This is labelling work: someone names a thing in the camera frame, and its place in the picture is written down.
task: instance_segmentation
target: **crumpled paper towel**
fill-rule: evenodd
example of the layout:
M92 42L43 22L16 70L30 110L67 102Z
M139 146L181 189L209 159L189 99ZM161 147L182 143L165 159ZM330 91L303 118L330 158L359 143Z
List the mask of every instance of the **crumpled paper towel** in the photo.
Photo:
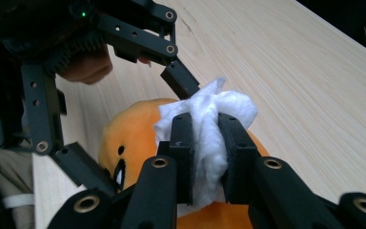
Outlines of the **crumpled paper towel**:
M172 120L176 115L192 115L194 140L193 205L179 204L177 215L185 216L214 201L225 201L220 178L228 168L224 139L218 128L218 113L236 117L249 128L257 108L245 94L222 92L226 79L218 77L188 100L159 107L161 119L154 125L156 141L171 139Z

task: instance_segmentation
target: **wooden table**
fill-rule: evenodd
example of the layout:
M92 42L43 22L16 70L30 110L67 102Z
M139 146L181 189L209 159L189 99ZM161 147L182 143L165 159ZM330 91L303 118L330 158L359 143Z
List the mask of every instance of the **wooden table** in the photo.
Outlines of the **wooden table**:
M248 94L259 114L250 130L318 195L337 202L366 193L366 49L295 0L164 0L175 9L179 57L204 86ZM115 58L101 82L58 78L69 114L67 143L96 157L101 131L133 102L175 97L163 67ZM37 228L78 192L47 158L34 156Z

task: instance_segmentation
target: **orange stuffed toy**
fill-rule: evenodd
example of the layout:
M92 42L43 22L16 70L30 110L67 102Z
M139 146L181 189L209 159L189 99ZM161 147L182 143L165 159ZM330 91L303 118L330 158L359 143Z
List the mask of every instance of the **orange stuffed toy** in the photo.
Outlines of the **orange stuffed toy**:
M111 173L119 191L135 184L144 161L156 155L153 125L160 118L158 107L172 102L175 100L169 98L137 102L105 128L99 164ZM259 153L267 156L261 143L249 134ZM177 219L177 228L252 228L252 225L247 206L215 202Z

